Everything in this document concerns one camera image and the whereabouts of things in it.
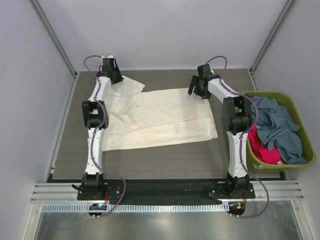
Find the cream white t shirt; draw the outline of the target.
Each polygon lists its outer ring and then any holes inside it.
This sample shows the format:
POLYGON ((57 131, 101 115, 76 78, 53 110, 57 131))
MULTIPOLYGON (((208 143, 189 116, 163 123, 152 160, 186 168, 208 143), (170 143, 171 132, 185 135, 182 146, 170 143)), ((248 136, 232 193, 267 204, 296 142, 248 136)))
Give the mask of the cream white t shirt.
POLYGON ((187 88, 144 92, 145 85, 124 77, 107 91, 109 125, 102 150, 131 150, 209 141, 218 132, 207 99, 187 88))

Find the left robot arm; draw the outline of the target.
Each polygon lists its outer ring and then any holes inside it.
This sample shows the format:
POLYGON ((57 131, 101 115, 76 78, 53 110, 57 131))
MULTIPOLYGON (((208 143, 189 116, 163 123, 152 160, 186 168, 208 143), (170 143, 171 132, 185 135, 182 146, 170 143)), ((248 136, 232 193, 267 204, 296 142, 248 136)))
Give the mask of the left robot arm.
POLYGON ((107 57, 91 55, 84 59, 99 58, 102 65, 98 72, 88 70, 96 80, 93 92, 88 100, 82 102, 84 125, 88 133, 88 154, 84 175, 81 180, 79 193, 89 199, 101 200, 106 195, 104 170, 102 166, 103 140, 109 126, 109 116, 105 105, 105 97, 111 86, 123 81, 117 61, 113 55, 107 57))

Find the olive green plastic bin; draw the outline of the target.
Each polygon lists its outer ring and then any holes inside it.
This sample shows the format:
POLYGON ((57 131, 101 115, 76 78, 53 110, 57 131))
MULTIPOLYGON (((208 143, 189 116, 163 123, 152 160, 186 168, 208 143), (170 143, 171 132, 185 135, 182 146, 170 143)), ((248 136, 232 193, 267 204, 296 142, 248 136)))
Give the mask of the olive green plastic bin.
POLYGON ((260 161, 255 157, 250 141, 246 145, 247 157, 246 163, 247 167, 251 172, 283 172, 290 169, 304 168, 310 166, 315 160, 315 152, 313 150, 312 144, 310 143, 309 137, 305 131, 304 125, 302 123, 301 117, 298 113, 294 101, 286 94, 281 92, 272 91, 247 91, 245 92, 247 96, 252 98, 253 96, 267 97, 269 99, 275 99, 280 106, 287 107, 287 110, 292 118, 292 120, 300 125, 300 130, 297 132, 298 137, 302 144, 302 157, 307 161, 306 164, 267 164, 260 161))

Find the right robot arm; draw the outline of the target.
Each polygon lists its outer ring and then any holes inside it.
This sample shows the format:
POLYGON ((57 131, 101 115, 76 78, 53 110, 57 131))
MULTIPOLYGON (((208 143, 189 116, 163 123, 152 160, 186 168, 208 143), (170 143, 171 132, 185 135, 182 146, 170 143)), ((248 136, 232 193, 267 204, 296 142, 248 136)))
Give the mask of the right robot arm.
POLYGON ((250 101, 231 89, 219 75, 213 74, 209 64, 197 67, 188 94, 207 100, 214 95, 222 103, 222 127, 229 143, 225 192, 231 198, 243 198, 250 186, 246 165, 246 131, 252 126, 250 101))

